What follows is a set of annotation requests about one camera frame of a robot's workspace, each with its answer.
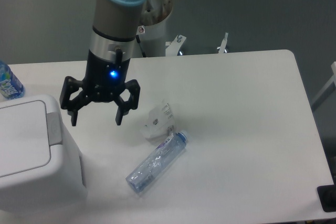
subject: white table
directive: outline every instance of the white table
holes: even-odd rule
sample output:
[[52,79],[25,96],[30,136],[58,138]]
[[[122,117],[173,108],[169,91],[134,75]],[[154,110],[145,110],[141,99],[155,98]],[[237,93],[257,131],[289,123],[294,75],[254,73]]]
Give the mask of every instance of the white table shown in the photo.
[[[11,66],[27,95],[59,98],[66,75],[86,62]],[[86,203],[0,223],[270,223],[336,217],[316,188],[332,184],[294,55],[286,50],[132,59],[139,108],[114,121],[114,103],[90,104],[76,127],[63,121],[84,155]],[[192,139],[186,151],[138,196],[125,177],[158,143],[140,127],[168,101]]]

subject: white device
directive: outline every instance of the white device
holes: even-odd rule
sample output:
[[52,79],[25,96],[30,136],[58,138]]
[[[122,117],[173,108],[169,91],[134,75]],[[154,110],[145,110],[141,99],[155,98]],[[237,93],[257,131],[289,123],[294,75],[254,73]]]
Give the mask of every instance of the white device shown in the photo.
[[49,95],[0,103],[0,209],[26,214],[85,199],[81,152]]

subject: metal bracket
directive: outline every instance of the metal bracket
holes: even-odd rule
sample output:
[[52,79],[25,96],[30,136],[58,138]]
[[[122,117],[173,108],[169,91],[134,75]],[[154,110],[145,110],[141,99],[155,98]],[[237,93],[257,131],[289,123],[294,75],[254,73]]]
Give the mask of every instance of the metal bracket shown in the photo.
[[219,54],[224,54],[227,53],[227,48],[226,48],[226,44],[227,44],[227,37],[229,36],[229,33],[225,33],[224,39],[222,40],[221,46],[217,47],[218,53]]
[[172,42],[166,42],[166,56],[179,55],[180,49],[187,40],[183,35],[177,35]]
[[326,82],[326,84],[315,95],[311,103],[311,110],[314,112],[336,89],[336,62],[331,65],[333,76]]

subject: black object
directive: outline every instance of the black object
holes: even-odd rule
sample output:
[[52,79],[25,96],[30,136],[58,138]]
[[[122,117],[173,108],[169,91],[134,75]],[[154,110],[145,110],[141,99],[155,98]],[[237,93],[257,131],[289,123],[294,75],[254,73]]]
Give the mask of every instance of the black object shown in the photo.
[[[59,98],[61,108],[71,115],[71,123],[76,126],[78,111],[90,102],[112,102],[118,106],[115,117],[117,125],[121,124],[124,115],[130,109],[138,108],[140,86],[136,80],[125,83],[130,60],[122,62],[122,50],[117,49],[115,63],[103,60],[89,51],[85,77],[78,81],[71,76],[65,77],[62,92]],[[82,91],[72,100],[71,94]],[[125,90],[130,92],[130,97],[124,101],[120,94]]]
[[336,212],[336,186],[319,186],[317,192],[323,210],[325,212]]

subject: plastic water bottle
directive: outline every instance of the plastic water bottle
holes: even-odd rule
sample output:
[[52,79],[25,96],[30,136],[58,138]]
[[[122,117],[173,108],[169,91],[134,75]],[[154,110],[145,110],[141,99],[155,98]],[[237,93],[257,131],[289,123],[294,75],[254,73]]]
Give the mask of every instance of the plastic water bottle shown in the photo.
[[0,60],[0,93],[6,99],[23,97],[25,88],[19,79],[13,74],[10,67]]
[[129,176],[126,181],[136,193],[149,185],[186,147],[186,133],[172,133]]

